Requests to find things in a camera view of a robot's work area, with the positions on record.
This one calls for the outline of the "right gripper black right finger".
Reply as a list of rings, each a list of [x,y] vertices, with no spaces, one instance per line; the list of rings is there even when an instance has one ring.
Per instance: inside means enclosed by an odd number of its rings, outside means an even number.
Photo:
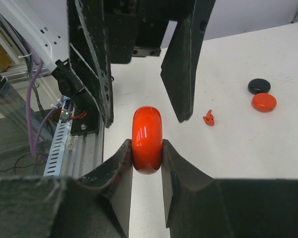
[[[173,238],[298,238],[298,179],[212,178],[168,140],[161,175]]]

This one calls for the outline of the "orange earbud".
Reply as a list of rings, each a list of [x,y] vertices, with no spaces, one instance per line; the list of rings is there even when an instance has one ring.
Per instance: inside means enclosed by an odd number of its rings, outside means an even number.
[[[214,126],[215,125],[215,120],[214,120],[214,116],[212,114],[212,110],[208,110],[206,115],[203,117],[203,120],[206,123],[206,125],[208,125],[208,126]]]

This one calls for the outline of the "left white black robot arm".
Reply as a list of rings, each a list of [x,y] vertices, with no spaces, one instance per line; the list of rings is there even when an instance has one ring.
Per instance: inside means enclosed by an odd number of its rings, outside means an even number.
[[[83,111],[114,119],[111,65],[159,56],[170,21],[177,23],[161,79],[179,122],[193,113],[196,71],[213,0],[69,0],[68,36],[45,23],[24,0],[0,0],[0,15],[28,42]]]

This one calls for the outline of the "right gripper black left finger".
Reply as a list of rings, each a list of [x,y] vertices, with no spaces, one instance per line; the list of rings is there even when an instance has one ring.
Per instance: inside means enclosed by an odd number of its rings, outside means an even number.
[[[131,141],[86,175],[0,178],[0,238],[126,238]]]

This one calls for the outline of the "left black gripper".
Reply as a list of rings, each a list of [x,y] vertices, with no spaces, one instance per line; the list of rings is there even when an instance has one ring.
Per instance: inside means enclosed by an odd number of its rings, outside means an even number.
[[[193,114],[196,71],[214,0],[69,0],[70,69],[97,107],[114,120],[111,63],[158,57],[170,21],[177,25],[161,65],[180,123]]]

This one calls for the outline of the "orange charging case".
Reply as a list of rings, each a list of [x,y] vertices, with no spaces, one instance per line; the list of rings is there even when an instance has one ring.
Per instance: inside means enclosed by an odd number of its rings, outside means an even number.
[[[156,173],[162,161],[162,120],[158,109],[138,108],[132,124],[133,165],[140,174]]]
[[[277,100],[269,93],[258,93],[252,98],[251,104],[255,110],[266,113],[277,106]]]

